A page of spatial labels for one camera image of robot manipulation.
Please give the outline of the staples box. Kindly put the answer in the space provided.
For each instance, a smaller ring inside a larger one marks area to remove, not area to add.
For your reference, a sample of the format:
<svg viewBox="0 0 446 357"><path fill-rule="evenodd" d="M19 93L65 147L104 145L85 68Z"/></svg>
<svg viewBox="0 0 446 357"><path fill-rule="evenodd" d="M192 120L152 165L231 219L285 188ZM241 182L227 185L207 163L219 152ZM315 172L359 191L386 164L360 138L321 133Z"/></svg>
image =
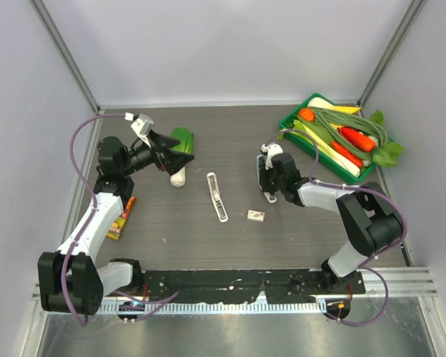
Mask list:
<svg viewBox="0 0 446 357"><path fill-rule="evenodd" d="M247 219L254 222L264 222L265 213L257 210L249 210L247 214Z"/></svg>

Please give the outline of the white stapler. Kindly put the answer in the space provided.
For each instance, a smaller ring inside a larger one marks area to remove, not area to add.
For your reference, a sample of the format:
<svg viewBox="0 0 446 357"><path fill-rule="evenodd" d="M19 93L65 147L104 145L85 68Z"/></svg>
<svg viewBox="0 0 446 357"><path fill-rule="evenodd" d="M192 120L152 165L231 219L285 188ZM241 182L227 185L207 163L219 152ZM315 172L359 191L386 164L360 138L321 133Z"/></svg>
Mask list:
<svg viewBox="0 0 446 357"><path fill-rule="evenodd" d="M207 174L207 183L210 191L210 197L215 208L216 215L220 222L226 222L228 220L227 212L224 208L224 204L221 199L219 186L215 173Z"/></svg>

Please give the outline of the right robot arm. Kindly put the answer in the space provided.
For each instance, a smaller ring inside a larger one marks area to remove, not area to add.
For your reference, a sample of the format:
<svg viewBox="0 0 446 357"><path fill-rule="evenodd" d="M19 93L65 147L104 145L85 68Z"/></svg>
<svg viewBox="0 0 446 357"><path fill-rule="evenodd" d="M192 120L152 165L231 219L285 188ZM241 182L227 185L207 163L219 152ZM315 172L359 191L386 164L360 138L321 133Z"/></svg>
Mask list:
<svg viewBox="0 0 446 357"><path fill-rule="evenodd" d="M347 241L321 265L321 286L336 294L375 254L389 248L406 233L403 216L381 186L369 182L352 189L303 177L292 156L282 152L256 157L256 179L270 203L276 193L302 208L321 208L340 215Z"/></svg>

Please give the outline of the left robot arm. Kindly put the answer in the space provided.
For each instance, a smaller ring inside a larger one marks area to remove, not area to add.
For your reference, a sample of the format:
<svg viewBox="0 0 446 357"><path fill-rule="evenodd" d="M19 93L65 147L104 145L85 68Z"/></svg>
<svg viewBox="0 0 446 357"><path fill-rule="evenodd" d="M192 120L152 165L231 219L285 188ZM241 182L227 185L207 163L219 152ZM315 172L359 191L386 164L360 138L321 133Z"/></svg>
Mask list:
<svg viewBox="0 0 446 357"><path fill-rule="evenodd" d="M97 145L98 177L88 209L70 237L38 260L45 311L91 316L102 299L118 289L129 297L142 291L143 273L137 260L117 258L103 268L97 268L95 260L112 223L132 197L131 175L152 164L173 175L194 159L193 154L174 149L180 144L177 138L151 131L148 139L139 138L127 147L119 138L108 136Z"/></svg>

